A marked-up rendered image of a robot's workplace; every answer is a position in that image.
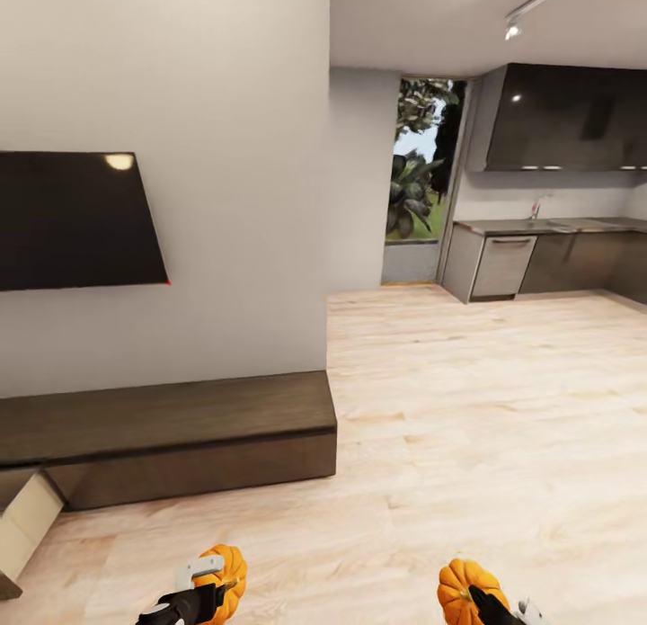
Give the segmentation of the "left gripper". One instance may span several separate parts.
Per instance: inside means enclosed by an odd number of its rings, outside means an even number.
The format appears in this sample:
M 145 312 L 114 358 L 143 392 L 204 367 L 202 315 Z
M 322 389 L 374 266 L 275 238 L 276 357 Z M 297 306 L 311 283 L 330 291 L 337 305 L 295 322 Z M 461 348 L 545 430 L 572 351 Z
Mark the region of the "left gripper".
M 216 587 L 215 583 L 211 583 L 210 585 L 195 586 L 195 589 L 178 594 L 163 595 L 158 603 L 162 603 L 164 600 L 170 602 L 173 598 L 182 600 L 189 605 L 189 623 L 187 625 L 199 625 L 201 622 L 211 621 L 217 608 L 223 606 L 225 591 L 226 585 Z

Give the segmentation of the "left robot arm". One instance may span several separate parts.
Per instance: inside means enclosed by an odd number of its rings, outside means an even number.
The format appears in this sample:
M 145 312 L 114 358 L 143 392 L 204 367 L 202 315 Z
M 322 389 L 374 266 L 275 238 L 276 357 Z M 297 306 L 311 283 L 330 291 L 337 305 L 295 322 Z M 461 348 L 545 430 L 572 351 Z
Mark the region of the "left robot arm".
M 182 562 L 173 594 L 163 595 L 154 607 L 141 612 L 138 625 L 199 625 L 211 621 L 225 603 L 226 585 L 195 586 L 193 579 L 220 572 L 224 564 L 219 555 Z

